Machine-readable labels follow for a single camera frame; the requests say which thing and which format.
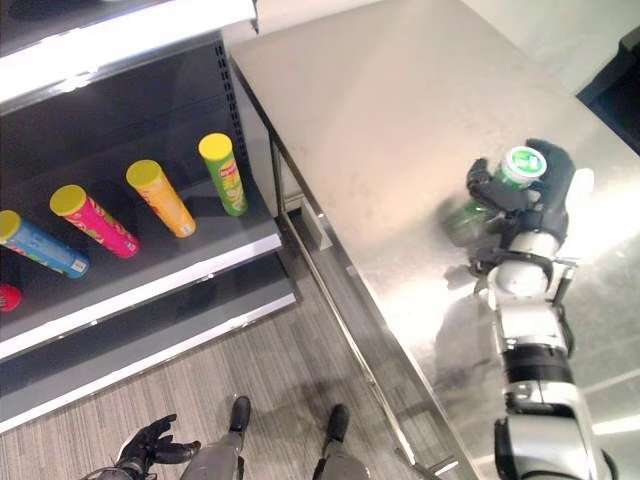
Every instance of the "pringles can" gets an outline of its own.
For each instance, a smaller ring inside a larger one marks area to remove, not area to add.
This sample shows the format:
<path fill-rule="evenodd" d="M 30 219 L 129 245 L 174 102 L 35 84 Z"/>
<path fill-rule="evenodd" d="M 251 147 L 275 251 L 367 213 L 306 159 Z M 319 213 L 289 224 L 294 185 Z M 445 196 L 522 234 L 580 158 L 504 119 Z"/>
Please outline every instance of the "pringles can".
<path fill-rule="evenodd" d="M 22 302 L 22 292 L 19 288 L 0 283 L 0 312 L 15 310 Z"/>
<path fill-rule="evenodd" d="M 127 169 L 127 182 L 144 198 L 160 220 L 178 238 L 196 231 L 196 222 L 153 160 L 138 160 Z"/>
<path fill-rule="evenodd" d="M 71 278 L 89 270 L 89 259 L 29 223 L 13 210 L 0 212 L 0 244 Z"/>
<path fill-rule="evenodd" d="M 209 169 L 225 211 L 234 217 L 247 211 L 247 198 L 233 156 L 231 139 L 223 133 L 211 133 L 200 140 L 198 151 Z"/>
<path fill-rule="evenodd" d="M 49 207 L 53 213 L 63 217 L 120 258 L 133 257 L 140 249 L 138 239 L 78 185 L 59 188 L 51 196 Z"/>

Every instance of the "shelf edge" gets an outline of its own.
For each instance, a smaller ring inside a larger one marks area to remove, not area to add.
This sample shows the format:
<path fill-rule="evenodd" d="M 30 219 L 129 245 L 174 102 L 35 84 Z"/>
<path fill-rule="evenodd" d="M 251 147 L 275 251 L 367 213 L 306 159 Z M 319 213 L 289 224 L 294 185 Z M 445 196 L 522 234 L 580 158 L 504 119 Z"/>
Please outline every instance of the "shelf edge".
<path fill-rule="evenodd" d="M 30 420 L 52 412 L 75 400 L 86 397 L 88 395 L 92 395 L 97 391 L 102 390 L 103 388 L 106 388 L 120 380 L 124 380 L 125 378 L 131 377 L 132 375 L 141 373 L 144 370 L 147 370 L 162 362 L 169 361 L 175 356 L 184 353 L 189 349 L 197 347 L 198 345 L 201 345 L 205 342 L 208 342 L 209 340 L 213 340 L 214 338 L 224 335 L 225 333 L 243 328 L 248 324 L 258 320 L 259 318 L 264 317 L 265 315 L 268 315 L 281 308 L 295 303 L 295 301 L 295 295 L 293 293 L 288 293 L 281 298 L 263 305 L 262 307 L 258 307 L 254 310 L 251 310 L 250 312 L 231 318 L 225 323 L 217 325 L 210 330 L 191 337 L 188 340 L 184 340 L 172 347 L 161 350 L 160 352 L 134 362 L 127 367 L 116 370 L 115 372 L 111 372 L 110 374 L 105 375 L 98 380 L 94 380 L 93 382 L 90 382 L 80 388 L 76 388 L 75 390 L 65 393 L 58 398 L 49 400 L 48 402 L 38 405 L 37 407 L 16 415 L 15 417 L 5 420 L 4 422 L 0 422 L 0 434 L 16 428 Z"/>
<path fill-rule="evenodd" d="M 269 253 L 282 246 L 277 233 L 243 245 L 208 260 L 140 285 L 132 290 L 108 298 L 73 313 L 51 320 L 39 327 L 0 342 L 0 361 L 35 347 L 60 335 L 79 329 L 92 322 L 148 301 L 164 293 L 187 285 L 207 275 L 216 274 L 234 265 Z"/>

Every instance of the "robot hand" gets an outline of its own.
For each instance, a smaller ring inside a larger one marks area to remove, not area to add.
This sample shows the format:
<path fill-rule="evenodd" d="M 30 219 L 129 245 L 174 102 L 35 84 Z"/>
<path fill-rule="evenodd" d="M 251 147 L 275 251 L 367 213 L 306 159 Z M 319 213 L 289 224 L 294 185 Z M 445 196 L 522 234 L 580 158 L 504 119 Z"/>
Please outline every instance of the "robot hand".
<path fill-rule="evenodd" d="M 167 415 L 141 428 L 120 450 L 116 468 L 135 472 L 136 478 L 145 478 L 154 463 L 183 463 L 200 449 L 200 442 L 173 443 L 173 435 L 161 435 L 171 428 L 177 415 Z"/>

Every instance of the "black shelf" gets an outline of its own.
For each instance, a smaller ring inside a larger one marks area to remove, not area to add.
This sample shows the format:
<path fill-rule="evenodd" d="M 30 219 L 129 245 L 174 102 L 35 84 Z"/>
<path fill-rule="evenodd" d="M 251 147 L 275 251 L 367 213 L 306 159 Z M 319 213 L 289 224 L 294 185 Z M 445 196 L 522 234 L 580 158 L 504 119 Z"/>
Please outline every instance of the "black shelf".
<path fill-rule="evenodd" d="M 182 191 L 197 223 L 196 233 L 184 239 L 139 203 L 131 220 L 137 228 L 131 230 L 140 251 L 123 260 L 89 241 L 91 267 L 77 280 L 3 252 L 19 262 L 24 300 L 0 316 L 0 361 L 280 248 L 277 227 L 250 176 L 244 185 L 249 210 L 241 217 L 224 212 L 210 180 Z"/>
<path fill-rule="evenodd" d="M 295 302 L 276 254 L 0 365 L 0 433 Z"/>

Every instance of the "shelf light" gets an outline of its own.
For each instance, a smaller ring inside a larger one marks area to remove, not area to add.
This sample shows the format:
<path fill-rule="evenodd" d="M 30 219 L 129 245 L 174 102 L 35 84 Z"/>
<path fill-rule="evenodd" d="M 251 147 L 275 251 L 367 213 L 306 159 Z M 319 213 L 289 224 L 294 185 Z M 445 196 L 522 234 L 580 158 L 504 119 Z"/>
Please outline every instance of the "shelf light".
<path fill-rule="evenodd" d="M 48 87 L 75 90 L 109 65 L 255 15 L 251 0 L 171 0 L 45 38 L 0 58 L 0 104 Z"/>

